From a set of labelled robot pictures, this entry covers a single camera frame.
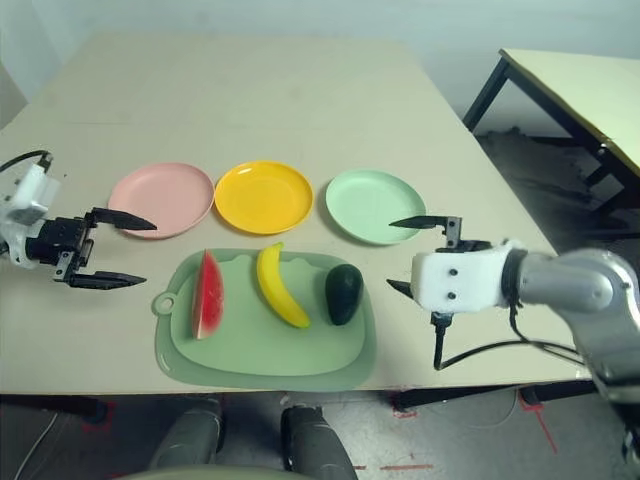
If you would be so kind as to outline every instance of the avocado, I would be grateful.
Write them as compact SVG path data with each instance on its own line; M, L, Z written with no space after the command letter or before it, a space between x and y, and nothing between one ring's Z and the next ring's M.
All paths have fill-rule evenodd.
M363 285L362 273L353 265L338 265L329 271L325 294L334 325L345 325L351 320L360 305Z

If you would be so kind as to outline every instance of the yellow banana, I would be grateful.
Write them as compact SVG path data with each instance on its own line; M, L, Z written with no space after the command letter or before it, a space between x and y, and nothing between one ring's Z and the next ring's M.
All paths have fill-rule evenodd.
M306 312L296 303L282 277L280 277L280 251L282 242L265 248L258 255L258 283L262 294L278 315L294 327L307 328L311 320Z

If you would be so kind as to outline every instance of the table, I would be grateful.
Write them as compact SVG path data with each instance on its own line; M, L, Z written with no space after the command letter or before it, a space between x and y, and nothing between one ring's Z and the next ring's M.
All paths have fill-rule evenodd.
M154 356L151 300L190 253L202 248L337 255L358 266L376 316L378 355L363 389L442 388L588 378L533 348L496 350L441 372L432 369L429 314L390 288L409 279L416 252L444 245L436 231L402 244L357 242L331 221L324 189L340 172L368 167L410 182L430 213L464 218L463 237L515 237L552 251L534 221L401 45L378 40L103 34L0 132L0 158L35 147L55 157L62 181L51 216L104 206L111 187L153 162L183 161L217 180L230 167L269 158L311 180L316 205L299 227L260 237L212 212L175 238L144 241L99 227L90 271L127 272L144 284L71 289L52 271L0 263L1 390L23 394L228 391L165 376ZM571 343L546 307L527 307L522 330ZM504 310L460 315L445 356L513 338Z
M516 49L500 56L465 126L473 131L511 80L600 162L588 186L609 174L623 185L598 215L640 207L640 60Z

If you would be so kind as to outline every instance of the cutting board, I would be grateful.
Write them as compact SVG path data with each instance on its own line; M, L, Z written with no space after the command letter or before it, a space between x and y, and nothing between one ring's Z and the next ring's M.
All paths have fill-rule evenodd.
M158 316L156 357L172 378L199 385L241 388L344 390L364 381L375 357L369 296L344 326L329 321L324 282L334 266L348 263L315 253L283 252L280 272L311 318L298 329L266 303L257 284L257 250L214 249L224 283L220 327L203 340L191 334L191 301L202 252L176 270L152 309Z

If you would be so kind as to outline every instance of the pink plate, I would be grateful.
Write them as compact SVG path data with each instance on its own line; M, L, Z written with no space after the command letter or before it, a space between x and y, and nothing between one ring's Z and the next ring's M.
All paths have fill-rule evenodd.
M154 223L158 230L127 230L144 238L167 238L199 223L213 205L213 183L199 168L185 163L157 163L120 180L109 208Z

